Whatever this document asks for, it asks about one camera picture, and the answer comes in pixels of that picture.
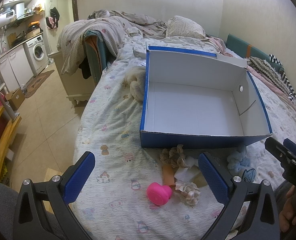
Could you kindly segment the person's right hand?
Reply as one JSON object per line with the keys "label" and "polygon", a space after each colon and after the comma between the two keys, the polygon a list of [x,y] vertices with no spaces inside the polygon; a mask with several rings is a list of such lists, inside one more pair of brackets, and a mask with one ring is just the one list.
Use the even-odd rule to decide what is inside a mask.
{"label": "person's right hand", "polygon": [[282,211],[279,213],[279,225],[281,232],[285,233],[289,230],[290,225],[296,225],[296,216],[292,206],[292,197],[294,195],[295,186],[291,186],[286,194],[286,202]]}

